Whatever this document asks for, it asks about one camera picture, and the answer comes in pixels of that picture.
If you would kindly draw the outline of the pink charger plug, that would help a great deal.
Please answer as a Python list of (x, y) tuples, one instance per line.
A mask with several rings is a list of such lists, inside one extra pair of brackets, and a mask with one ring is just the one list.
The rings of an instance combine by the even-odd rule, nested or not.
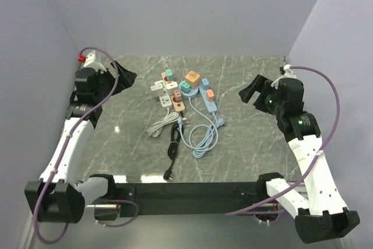
[(214, 101), (214, 92), (212, 89), (208, 89), (206, 91), (206, 99), (208, 102), (213, 102)]

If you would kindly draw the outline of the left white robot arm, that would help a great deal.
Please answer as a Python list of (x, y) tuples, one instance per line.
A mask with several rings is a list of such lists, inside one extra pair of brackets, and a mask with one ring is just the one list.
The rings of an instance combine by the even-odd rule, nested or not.
[(116, 198), (110, 174), (94, 174), (82, 186), (75, 186), (77, 164), (103, 112), (103, 101), (131, 87), (137, 77), (117, 61), (111, 66), (117, 68), (117, 78), (102, 64), (84, 66), (75, 73), (75, 90), (58, 146), (38, 181), (29, 181), (24, 189), (39, 222), (77, 223), (87, 205), (98, 199), (108, 204)]

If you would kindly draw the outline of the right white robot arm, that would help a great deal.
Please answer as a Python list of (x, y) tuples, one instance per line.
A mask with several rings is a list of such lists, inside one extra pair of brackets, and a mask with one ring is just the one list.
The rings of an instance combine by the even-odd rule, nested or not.
[(277, 173), (257, 180), (256, 196), (262, 204), (277, 201), (293, 218), (299, 238), (305, 244), (340, 239), (359, 223), (340, 195), (322, 148), (322, 136), (316, 118), (304, 110), (304, 85), (294, 77), (272, 81), (262, 75), (239, 92), (244, 103), (259, 96), (254, 107), (276, 117), (277, 126), (293, 152), (302, 174), (307, 197)]

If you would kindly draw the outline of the blue power strip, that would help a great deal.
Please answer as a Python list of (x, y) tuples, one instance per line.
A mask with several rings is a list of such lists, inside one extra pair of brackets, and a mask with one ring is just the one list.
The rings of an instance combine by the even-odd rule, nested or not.
[(205, 102), (206, 109), (209, 114), (217, 113), (217, 106), (214, 101), (214, 92), (210, 88), (210, 83), (207, 78), (203, 78), (199, 84), (199, 93)]

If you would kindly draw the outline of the round blue socket hub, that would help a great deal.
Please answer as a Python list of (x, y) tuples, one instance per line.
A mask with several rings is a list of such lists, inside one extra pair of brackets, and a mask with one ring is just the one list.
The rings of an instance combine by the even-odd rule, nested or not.
[(180, 91), (181, 96), (182, 96), (183, 99), (193, 99), (193, 98), (195, 98), (195, 97), (198, 95), (198, 93), (199, 93), (199, 87), (196, 87), (195, 89), (191, 89), (189, 93), (184, 93), (184, 92), (180, 89), (180, 83), (179, 83), (179, 85), (178, 85), (178, 89), (179, 89), (179, 91)]

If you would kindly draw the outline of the orange cube charger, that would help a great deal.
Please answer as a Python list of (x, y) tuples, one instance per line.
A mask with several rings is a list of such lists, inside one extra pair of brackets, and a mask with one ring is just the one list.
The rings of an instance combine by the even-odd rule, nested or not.
[(191, 89), (195, 89), (196, 87), (199, 86), (201, 80), (200, 74), (198, 74), (195, 71), (190, 71), (186, 76), (185, 76), (185, 81), (187, 84), (190, 85)]

